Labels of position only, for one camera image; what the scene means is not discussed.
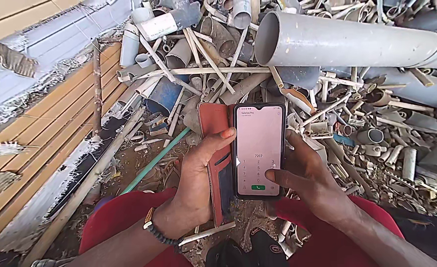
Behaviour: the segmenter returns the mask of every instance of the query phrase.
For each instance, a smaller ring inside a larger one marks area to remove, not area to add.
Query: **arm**
[[[229,145],[235,136],[234,128],[210,135],[184,156],[176,195],[152,216],[154,226],[163,235],[178,239],[210,219],[207,164],[215,151]],[[168,246],[144,230],[143,225],[144,218],[80,255],[68,267],[146,265]]]
[[[287,140],[285,170],[265,177],[298,193],[319,219],[346,234],[382,267],[437,267],[437,262],[400,239],[355,205],[340,189],[319,155],[293,131]]]

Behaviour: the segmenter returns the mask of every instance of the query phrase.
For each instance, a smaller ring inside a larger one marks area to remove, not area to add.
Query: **smartphone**
[[[286,108],[281,103],[238,104],[233,109],[235,195],[246,200],[277,199],[281,187],[267,178],[280,169],[285,152]]]

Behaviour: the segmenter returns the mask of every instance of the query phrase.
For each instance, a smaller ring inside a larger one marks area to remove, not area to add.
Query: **pipe pile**
[[[124,66],[129,79],[120,80],[134,87],[131,99],[162,116],[154,133],[171,137],[183,123],[195,132],[189,139],[201,140],[201,102],[280,102],[288,128],[328,162],[343,190],[437,212],[437,173],[418,165],[437,147],[434,1],[160,3],[133,12],[123,38],[132,41],[121,51],[124,64],[154,65]],[[124,102],[124,110],[135,103]]]

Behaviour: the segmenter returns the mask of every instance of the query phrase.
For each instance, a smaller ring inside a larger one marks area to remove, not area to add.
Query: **red pants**
[[[116,197],[104,204],[86,222],[79,254],[126,230],[146,216],[151,207],[160,206],[173,197],[174,194],[175,189],[168,189],[155,194],[134,191]],[[403,238],[397,224],[385,210],[363,198],[351,196],[350,199],[395,235]],[[278,217],[293,222],[312,234],[309,241],[288,259],[291,267],[377,266],[345,234],[314,216],[303,202],[282,198],[276,203],[275,208]],[[146,266],[191,267],[192,265],[182,254],[174,253],[173,248],[169,247]]]

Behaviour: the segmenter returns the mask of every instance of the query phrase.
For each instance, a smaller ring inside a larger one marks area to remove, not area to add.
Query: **dirt ground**
[[[184,128],[184,125],[179,125],[173,136],[178,135]],[[101,185],[101,197],[119,195],[131,181],[133,181],[137,172],[146,166],[163,149],[163,144],[164,141],[156,142],[151,144],[150,149],[135,152],[134,144],[124,143],[122,149],[115,155],[115,158],[119,160],[116,169],[119,175]],[[183,138],[164,158],[178,157],[181,160],[189,149],[190,147],[186,144],[185,138]],[[137,190],[139,186],[144,186],[145,184],[147,183],[142,181],[133,190]],[[153,190],[157,192],[161,191],[162,188],[163,184],[160,183],[157,188]],[[280,219],[275,221],[268,219],[265,216],[262,201],[240,200],[237,203],[238,205],[236,207],[232,207],[236,227],[181,247],[185,257],[189,259],[193,266],[204,266],[209,248],[218,244],[218,242],[224,238],[232,238],[239,243],[245,251],[250,251],[251,243],[249,232],[254,227],[265,230],[271,237],[275,240],[277,239],[277,233],[279,232],[277,229],[280,228],[282,221]],[[93,213],[93,208],[94,205],[83,204],[76,210],[52,246],[50,246],[44,258],[63,259],[78,255],[82,229],[89,216]],[[213,228],[212,221],[201,225],[199,231],[211,228]]]

